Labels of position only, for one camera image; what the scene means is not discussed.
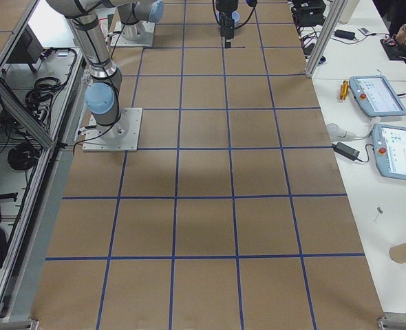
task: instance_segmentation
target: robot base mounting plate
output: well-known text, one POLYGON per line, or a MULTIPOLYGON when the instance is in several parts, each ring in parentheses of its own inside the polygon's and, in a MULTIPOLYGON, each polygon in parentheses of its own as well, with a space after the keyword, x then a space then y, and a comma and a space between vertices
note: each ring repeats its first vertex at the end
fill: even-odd
MULTIPOLYGON (((119 34, 113 36, 111 39, 111 47, 114 47, 117 45, 116 48, 123 48, 123 47, 153 47, 153 39, 154 39, 154 28, 156 27, 155 23, 150 23, 150 22, 142 22, 144 28, 145 28, 145 33, 140 36, 140 38, 136 40, 127 40, 123 38, 123 36, 120 36, 119 34)), ((122 23, 120 21, 116 22, 116 27, 114 28, 115 31, 121 31, 122 30, 122 23)))
MULTIPOLYGON (((112 152, 112 151, 137 151, 139 143, 140 124, 142 123, 142 108, 123 108, 122 114, 129 121, 128 133, 122 139, 110 142, 101 137, 95 138, 99 135, 96 129, 88 130, 85 139, 92 139, 92 141, 84 142, 82 149, 85 152, 112 152)), ((91 116, 89 125, 96 125, 96 121, 91 116)))

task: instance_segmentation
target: table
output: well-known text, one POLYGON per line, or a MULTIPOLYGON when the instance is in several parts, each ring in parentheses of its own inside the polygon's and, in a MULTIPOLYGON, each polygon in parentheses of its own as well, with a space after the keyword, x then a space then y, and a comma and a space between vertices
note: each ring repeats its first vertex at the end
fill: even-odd
MULTIPOLYGON (((336 29, 362 34, 358 28, 371 32, 387 32, 371 1, 360 1, 346 25, 336 29)), ((342 80, 350 76, 382 74, 391 82, 396 93, 406 92, 406 65, 390 61, 379 39, 369 36, 353 45, 330 40, 324 51, 325 65, 318 66, 313 83, 321 105, 325 123, 335 122, 343 129, 364 136, 370 119, 363 114, 350 93, 345 101, 339 100, 342 80)), ((402 98, 406 107, 406 96, 402 98)), ((383 118, 382 123, 406 127, 406 116, 383 118)), ((366 159, 365 145, 371 138, 344 142, 361 152, 366 159)), ((352 162, 336 154, 345 189, 359 230, 370 271, 385 313, 406 314, 406 263, 395 263, 389 249, 406 242, 406 181, 381 177, 370 151, 368 164, 352 162)))

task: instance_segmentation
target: blue tape grid line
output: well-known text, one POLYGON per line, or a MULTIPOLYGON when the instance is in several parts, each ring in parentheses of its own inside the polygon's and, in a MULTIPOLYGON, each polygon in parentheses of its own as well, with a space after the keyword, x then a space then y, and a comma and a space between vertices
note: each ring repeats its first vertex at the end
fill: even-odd
POLYGON ((238 249, 238 230, 237 230, 237 213, 235 204, 235 186, 234 186, 234 175, 233 175, 233 158, 232 158, 232 142, 231 142, 231 121, 229 117, 229 105, 228 105, 228 87, 226 78, 226 61, 224 58, 225 49, 222 48, 223 56, 223 74, 224 74, 224 97, 226 105, 226 122, 228 129, 228 152, 229 152, 229 172, 231 176, 231 194, 232 194, 232 213, 233 213, 233 232, 235 240, 235 266, 237 268, 237 290, 238 290, 238 309, 239 309, 239 322, 240 327, 244 330, 244 313, 243 313, 243 298, 242 298, 242 281, 241 272, 239 264, 239 249, 238 249))
MULTIPOLYGON (((340 194, 281 194, 281 195, 237 195, 234 199, 248 198, 284 198, 284 197, 347 197, 346 193, 340 194)), ((86 199, 232 199, 232 196, 73 196, 63 197, 63 200, 76 201, 86 199)))
POLYGON ((175 187, 174 187, 174 218, 173 218, 173 239, 172 239, 172 257, 171 260, 171 286, 169 289, 169 319, 168 319, 168 329, 173 328, 173 313, 174 313, 174 276, 175 276, 175 238, 177 236, 177 205, 178 205, 178 175, 179 175, 179 165, 180 165, 180 127, 182 126, 182 94, 183 94, 183 73, 184 73, 184 35, 186 29, 186 0, 184 0, 184 10, 183 10, 183 33, 182 33, 182 58, 181 58, 181 68, 180 68, 180 98, 179 98, 179 108, 178 108, 178 133, 177 133, 177 156, 175 160, 175 187))
MULTIPOLYGON (((140 61, 139 61, 138 74, 140 73, 140 68, 142 66, 142 57, 143 57, 143 51, 142 51, 142 56, 140 57, 140 61)), ((134 100, 136 98, 137 87, 138 87, 138 77, 136 79, 136 84, 135 84, 135 87, 134 87, 133 100, 131 101, 131 106, 132 107, 134 106, 134 100)), ((127 166, 127 159, 128 159, 128 151, 125 151, 125 156, 124 156, 124 160, 123 160, 123 164, 122 164, 122 171, 120 173, 118 196, 116 198, 117 200, 116 200, 116 209, 114 211, 113 227, 112 227, 111 237, 110 237, 110 242, 109 242, 107 265, 106 265, 106 268, 105 268, 105 275, 104 275, 104 281, 103 281, 103 286, 102 286, 102 293, 100 295, 100 304, 99 304, 98 318, 97 318, 97 321, 96 321, 96 330, 100 329, 100 322, 102 320, 102 313, 103 313, 105 294, 107 292, 109 267, 110 267, 110 262, 111 262, 111 256, 113 254, 114 235, 116 233, 116 224, 117 224, 117 219, 118 219, 118 214, 119 214, 120 196, 122 194, 122 187, 123 187, 123 182, 124 182, 124 178, 125 178, 125 169, 126 169, 126 166, 127 166)))
POLYGON ((286 259, 286 258, 342 258, 360 257, 365 253, 318 253, 318 254, 245 254, 235 256, 49 256, 46 261, 80 261, 80 260, 217 260, 217 259, 286 259))
MULTIPOLYGON (((255 18, 257 19, 257 23, 258 23, 258 17, 257 17, 256 12, 255 12, 255 18)), ((268 66, 267 66, 267 62, 266 62, 266 53, 265 53, 264 48, 263 48, 263 38, 262 38, 262 35, 261 35, 260 24, 258 23, 257 26, 258 26, 259 41, 261 43, 261 51, 263 53, 264 67, 266 68, 266 72, 268 73, 268 66)), ((275 99, 274 99, 273 93, 272 93, 272 85, 271 85, 271 82, 270 82, 270 77, 268 77, 268 86, 269 86, 269 90, 270 90, 270 99, 272 100, 272 106, 275 107, 275 99)), ((278 123, 278 114, 277 114, 276 111, 274 111, 274 115, 275 115, 275 122, 276 122, 276 125, 277 125, 279 145, 283 146, 282 138, 281 138, 281 131, 280 131, 280 128, 279 128, 279 123, 278 123)), ((288 194, 289 194, 290 207, 292 209, 293 224, 295 226, 295 233, 296 233, 296 236, 297 236, 297 243, 298 243, 298 248, 299 248, 299 258, 300 258, 300 261, 301 261, 301 267, 302 267, 302 272, 303 272, 303 277, 304 277, 304 285, 306 286, 306 294, 307 294, 307 299, 308 299, 308 306, 310 308, 310 315, 311 315, 311 318, 312 318, 313 329, 317 330, 317 324, 316 324, 316 319, 315 319, 315 316, 314 316, 314 308, 313 308, 313 303, 312 303, 312 296, 310 294, 310 288, 309 288, 309 284, 308 284, 306 264, 304 262, 304 257, 303 257, 303 252, 302 252, 301 237, 299 236, 297 216, 296 216, 296 212, 295 212, 295 205, 293 204, 292 189, 290 187, 290 181, 289 181, 289 176, 288 176, 288 169, 287 169, 287 164, 286 164, 286 156, 285 156, 285 153, 284 153, 284 148, 281 149, 281 156, 282 156, 282 161, 283 161, 283 166, 284 166, 284 174, 286 176, 286 183, 287 183, 287 189, 288 189, 288 194)))

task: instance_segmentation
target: cardboard surface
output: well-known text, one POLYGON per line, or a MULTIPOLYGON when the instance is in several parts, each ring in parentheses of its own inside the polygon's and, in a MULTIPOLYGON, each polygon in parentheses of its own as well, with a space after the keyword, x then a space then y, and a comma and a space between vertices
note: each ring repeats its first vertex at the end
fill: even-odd
MULTIPOLYGON (((104 295, 61 304, 62 292, 83 291, 45 271, 33 313, 44 329, 61 329, 40 307, 54 300, 60 318, 87 309, 83 329, 377 329, 381 307, 288 13, 264 4, 225 50, 210 2, 167 2, 154 49, 138 61, 116 50, 131 81, 121 98, 144 107, 140 150, 78 150, 61 208, 101 209, 80 222, 91 228, 79 241, 99 260, 83 263, 109 263, 82 286, 104 295), (105 204, 115 211, 99 239, 105 204)), ((56 228, 52 254, 71 244, 56 228)), ((75 265, 72 251, 46 267, 75 265)))

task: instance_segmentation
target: black box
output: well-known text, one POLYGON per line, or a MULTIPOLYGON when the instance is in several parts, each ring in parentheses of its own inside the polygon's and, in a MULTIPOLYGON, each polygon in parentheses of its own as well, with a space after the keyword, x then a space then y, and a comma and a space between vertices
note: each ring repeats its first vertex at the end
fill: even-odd
POLYGON ((299 12, 307 12, 308 14, 323 14, 325 11, 325 3, 323 0, 292 0, 293 7, 299 12))

